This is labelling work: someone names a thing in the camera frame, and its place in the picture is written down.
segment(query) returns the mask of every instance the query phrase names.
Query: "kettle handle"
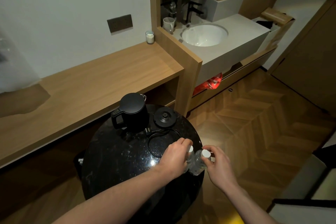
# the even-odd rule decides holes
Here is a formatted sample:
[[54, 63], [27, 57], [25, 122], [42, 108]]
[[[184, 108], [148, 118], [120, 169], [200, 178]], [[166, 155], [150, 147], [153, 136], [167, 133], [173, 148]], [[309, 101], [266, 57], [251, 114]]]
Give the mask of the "kettle handle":
[[119, 108], [117, 108], [113, 112], [111, 112], [111, 120], [112, 120], [113, 127], [115, 129], [126, 127], [126, 125], [124, 124], [124, 121], [121, 122], [121, 123], [117, 123], [117, 117], [120, 116], [122, 113], [123, 112], [120, 111]]

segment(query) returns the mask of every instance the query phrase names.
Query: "ceramic mug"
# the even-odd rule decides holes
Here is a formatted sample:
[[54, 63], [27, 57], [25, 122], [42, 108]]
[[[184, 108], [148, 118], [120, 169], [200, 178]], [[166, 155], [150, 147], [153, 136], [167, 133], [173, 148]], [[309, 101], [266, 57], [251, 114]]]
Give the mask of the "ceramic mug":
[[166, 18], [163, 19], [163, 28], [165, 29], [165, 31], [167, 31], [169, 33], [173, 33], [174, 24], [175, 24], [175, 19], [174, 18], [166, 17]]

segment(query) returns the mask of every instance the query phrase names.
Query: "black marble tabletop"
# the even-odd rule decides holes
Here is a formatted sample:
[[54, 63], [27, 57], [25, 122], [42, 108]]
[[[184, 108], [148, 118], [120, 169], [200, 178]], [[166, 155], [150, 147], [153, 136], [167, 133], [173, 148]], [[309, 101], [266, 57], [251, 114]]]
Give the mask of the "black marble tabletop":
[[[151, 130], [160, 129], [153, 122], [153, 114], [160, 107], [146, 105], [150, 114]], [[176, 124], [172, 127], [181, 137], [193, 141], [194, 151], [202, 147], [201, 140], [190, 124], [178, 114]], [[156, 155], [178, 139], [173, 131], [153, 137], [149, 147]], [[82, 188], [84, 196], [89, 199], [96, 194], [139, 175], [160, 162], [148, 150], [148, 137], [145, 132], [131, 133], [127, 129], [114, 129], [108, 119], [93, 136], [84, 156], [82, 167]], [[130, 219], [129, 223], [155, 221], [174, 223], [186, 212], [196, 199], [204, 178], [204, 172], [193, 176], [189, 172], [171, 181], [156, 192]]]

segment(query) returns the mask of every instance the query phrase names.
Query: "power cord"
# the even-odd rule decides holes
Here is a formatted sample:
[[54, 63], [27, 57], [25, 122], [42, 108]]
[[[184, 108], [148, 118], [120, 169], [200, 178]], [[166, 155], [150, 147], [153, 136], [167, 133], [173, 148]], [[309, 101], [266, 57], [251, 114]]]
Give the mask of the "power cord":
[[155, 153], [153, 153], [153, 152], [151, 151], [151, 149], [149, 148], [149, 142], [153, 139], [153, 137], [155, 137], [155, 136], [164, 136], [164, 135], [168, 134], [169, 131], [173, 131], [173, 132], [175, 132], [175, 133], [178, 135], [179, 138], [181, 137], [180, 134], [179, 134], [176, 130], [174, 130], [174, 129], [172, 129], [172, 128], [163, 128], [163, 129], [154, 130], [154, 131], [151, 131], [150, 128], [146, 128], [146, 129], [145, 129], [146, 136], [149, 136], [148, 141], [147, 141], [147, 148], [148, 148], [149, 152], [150, 152], [153, 156], [155, 156], [155, 157], [157, 157], [157, 158], [161, 158], [161, 157], [162, 157], [162, 155], [161, 155], [161, 156], [156, 155]]

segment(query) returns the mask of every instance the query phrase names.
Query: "sink basin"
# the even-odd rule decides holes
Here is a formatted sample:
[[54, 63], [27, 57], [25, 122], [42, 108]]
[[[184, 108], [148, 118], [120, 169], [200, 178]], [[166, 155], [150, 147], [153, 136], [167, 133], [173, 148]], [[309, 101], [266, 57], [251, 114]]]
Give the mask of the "sink basin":
[[213, 46], [228, 37], [228, 32], [216, 25], [198, 25], [183, 31], [182, 39], [195, 46]]

